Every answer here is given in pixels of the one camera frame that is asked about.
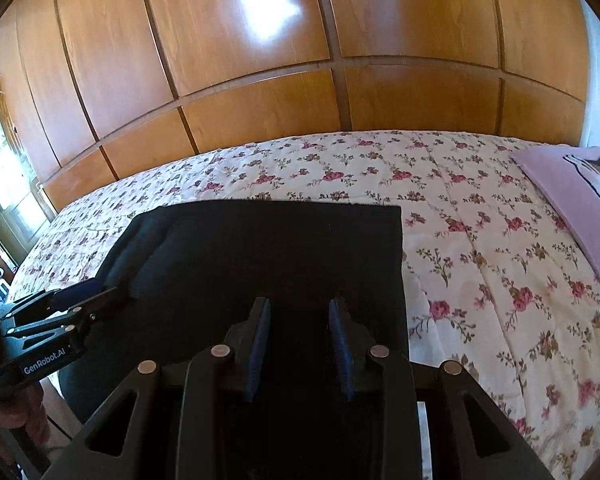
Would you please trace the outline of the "left hand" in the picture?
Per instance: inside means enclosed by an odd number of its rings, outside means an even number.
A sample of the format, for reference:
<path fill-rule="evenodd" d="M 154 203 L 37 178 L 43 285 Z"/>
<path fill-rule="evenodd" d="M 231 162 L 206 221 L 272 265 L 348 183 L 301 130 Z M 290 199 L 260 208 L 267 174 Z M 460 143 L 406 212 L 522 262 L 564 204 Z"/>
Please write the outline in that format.
<path fill-rule="evenodd" d="M 9 401 L 0 401 L 0 429 L 23 427 L 38 446 L 50 437 L 50 424 L 43 404 L 44 390 L 39 382 L 22 390 Z"/>

